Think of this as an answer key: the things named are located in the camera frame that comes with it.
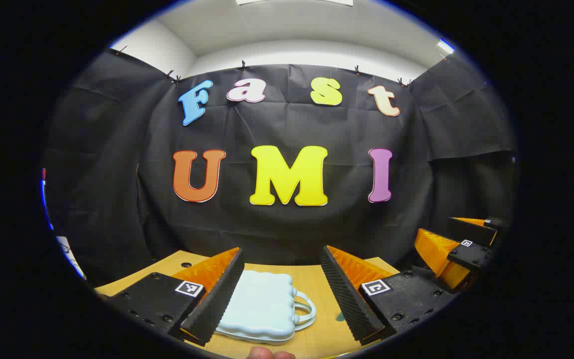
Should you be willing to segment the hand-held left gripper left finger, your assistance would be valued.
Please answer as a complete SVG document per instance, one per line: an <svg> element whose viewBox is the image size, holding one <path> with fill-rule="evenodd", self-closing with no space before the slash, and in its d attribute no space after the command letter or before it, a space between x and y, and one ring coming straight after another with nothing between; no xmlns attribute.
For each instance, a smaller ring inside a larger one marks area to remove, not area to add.
<svg viewBox="0 0 574 359"><path fill-rule="evenodd" d="M239 247L211 257L170 250L95 291L114 311L152 334L206 346L243 270L244 250Z"/></svg>

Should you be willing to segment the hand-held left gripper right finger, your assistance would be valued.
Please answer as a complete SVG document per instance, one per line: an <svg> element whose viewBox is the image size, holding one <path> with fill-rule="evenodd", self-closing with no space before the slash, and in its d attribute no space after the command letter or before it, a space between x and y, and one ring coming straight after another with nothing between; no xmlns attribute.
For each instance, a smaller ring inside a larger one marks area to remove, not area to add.
<svg viewBox="0 0 574 359"><path fill-rule="evenodd" d="M433 318L456 293L416 270L391 274L337 248L322 248L321 266L356 341L401 337Z"/></svg>

